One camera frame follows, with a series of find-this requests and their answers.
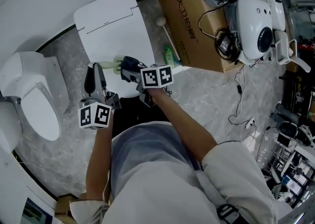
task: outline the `cardboard box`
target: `cardboard box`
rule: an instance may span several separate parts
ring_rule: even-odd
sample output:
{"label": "cardboard box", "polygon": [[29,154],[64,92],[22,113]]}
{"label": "cardboard box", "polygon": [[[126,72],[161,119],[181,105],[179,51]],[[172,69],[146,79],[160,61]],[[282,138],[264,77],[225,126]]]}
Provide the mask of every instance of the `cardboard box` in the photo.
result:
{"label": "cardboard box", "polygon": [[[211,8],[204,0],[159,0],[170,27],[175,47],[182,65],[225,72],[235,67],[234,63],[220,57],[214,40],[204,35],[198,20]],[[214,35],[218,28],[226,28],[224,10],[219,9],[201,19],[203,31]]]}
{"label": "cardboard box", "polygon": [[64,224],[76,224],[77,222],[72,217],[70,211],[70,202],[76,200],[75,196],[67,194],[60,196],[55,209],[55,217]]}

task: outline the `toilet lid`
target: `toilet lid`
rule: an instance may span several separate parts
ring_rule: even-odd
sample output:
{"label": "toilet lid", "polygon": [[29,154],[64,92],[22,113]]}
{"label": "toilet lid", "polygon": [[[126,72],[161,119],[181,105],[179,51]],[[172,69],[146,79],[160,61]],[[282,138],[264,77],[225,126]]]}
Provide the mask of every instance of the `toilet lid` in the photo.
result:
{"label": "toilet lid", "polygon": [[53,101],[42,85],[35,86],[22,100],[21,106],[32,128],[43,138],[55,141],[61,126]]}

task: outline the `white shirt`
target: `white shirt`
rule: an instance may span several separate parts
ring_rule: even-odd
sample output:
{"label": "white shirt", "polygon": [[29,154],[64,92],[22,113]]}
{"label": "white shirt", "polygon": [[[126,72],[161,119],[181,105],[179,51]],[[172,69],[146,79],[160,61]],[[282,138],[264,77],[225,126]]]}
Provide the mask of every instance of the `white shirt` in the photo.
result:
{"label": "white shirt", "polygon": [[111,206],[102,201],[70,204],[78,224],[225,223],[216,208],[219,192],[249,223],[275,224],[277,205],[250,152],[240,142],[214,147],[203,159],[208,186],[185,163],[137,165]]}

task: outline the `toilet tank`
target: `toilet tank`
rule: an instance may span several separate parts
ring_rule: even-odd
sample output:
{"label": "toilet tank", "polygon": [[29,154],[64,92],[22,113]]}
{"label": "toilet tank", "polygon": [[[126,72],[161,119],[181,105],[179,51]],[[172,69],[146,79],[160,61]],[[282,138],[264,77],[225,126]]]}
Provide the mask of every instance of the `toilet tank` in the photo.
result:
{"label": "toilet tank", "polygon": [[36,52],[15,53],[0,69],[0,91],[3,96],[23,98],[36,83],[44,81],[44,57]]}

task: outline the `marble tile floor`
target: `marble tile floor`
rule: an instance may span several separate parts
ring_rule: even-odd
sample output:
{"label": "marble tile floor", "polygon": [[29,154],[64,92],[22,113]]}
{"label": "marble tile floor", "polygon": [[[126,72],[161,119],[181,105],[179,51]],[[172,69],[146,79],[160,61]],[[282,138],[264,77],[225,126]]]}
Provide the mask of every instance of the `marble tile floor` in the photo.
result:
{"label": "marble tile floor", "polygon": [[[150,37],[154,55],[158,64],[164,53],[164,45],[169,45],[163,28],[155,25],[155,20],[162,14],[158,0],[139,2],[146,28]],[[23,137],[16,148],[29,170],[54,195],[72,193],[78,196],[85,191],[85,175],[92,152],[95,131],[78,128],[77,108],[81,99],[81,83],[89,59],[84,51],[76,29],[73,29],[42,50],[44,56],[58,58],[65,83],[68,88],[70,105],[63,118],[62,135],[57,141],[47,141],[38,136],[25,119],[22,109],[17,111],[23,126]],[[284,67],[276,62],[268,65],[257,64],[253,68],[245,68],[246,88],[241,102],[239,121],[255,118],[255,125],[245,129],[244,125],[234,126],[228,122],[228,116],[235,113],[239,102],[235,73],[238,69],[227,73],[217,73],[196,68],[175,75],[175,83],[171,86],[172,97],[180,106],[202,124],[216,139],[243,141],[257,156],[264,129],[272,125],[269,114],[283,95],[283,82],[279,76]],[[238,80],[244,87],[243,74]],[[260,148],[258,164],[264,166],[274,148],[272,130],[264,135]]]}

